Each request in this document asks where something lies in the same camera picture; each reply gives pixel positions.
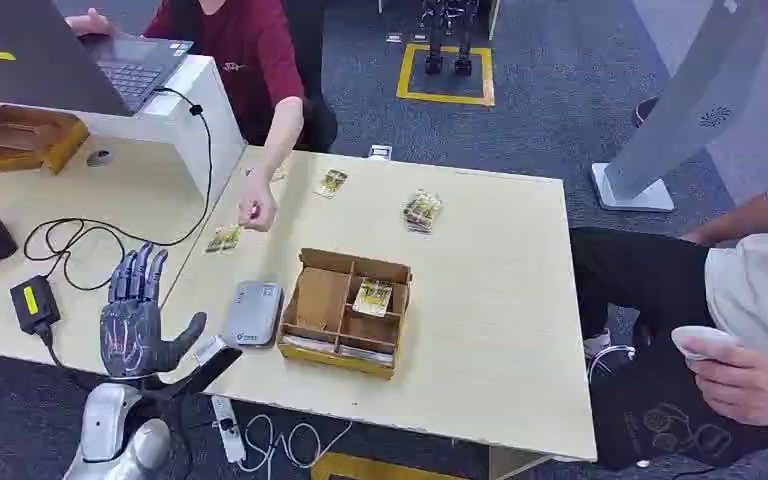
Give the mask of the seated person's hand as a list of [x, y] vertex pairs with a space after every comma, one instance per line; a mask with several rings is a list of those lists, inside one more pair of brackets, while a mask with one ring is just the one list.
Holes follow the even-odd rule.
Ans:
[[768, 426], [768, 358], [739, 344], [691, 337], [686, 350], [701, 355], [687, 367], [705, 402], [719, 415], [745, 425]]

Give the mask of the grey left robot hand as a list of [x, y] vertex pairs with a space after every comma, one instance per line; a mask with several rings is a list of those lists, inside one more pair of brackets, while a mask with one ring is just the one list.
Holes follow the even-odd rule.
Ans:
[[197, 312], [172, 340], [162, 338], [160, 278], [168, 251], [144, 243], [113, 270], [100, 314], [100, 354], [112, 378], [134, 379], [175, 370], [202, 335], [207, 315]]

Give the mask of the person's hand holding card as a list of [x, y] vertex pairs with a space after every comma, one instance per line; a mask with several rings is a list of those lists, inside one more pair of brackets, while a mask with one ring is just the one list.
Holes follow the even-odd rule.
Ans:
[[267, 232], [271, 229], [278, 205], [273, 196], [271, 177], [251, 173], [244, 177], [238, 205], [238, 225], [247, 230]]

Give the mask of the person's hand at laptop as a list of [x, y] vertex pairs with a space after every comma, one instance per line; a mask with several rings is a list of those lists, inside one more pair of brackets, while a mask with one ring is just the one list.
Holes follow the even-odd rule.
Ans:
[[64, 21], [77, 37], [112, 35], [115, 32], [111, 21], [95, 8], [89, 8], [82, 15], [65, 16]]

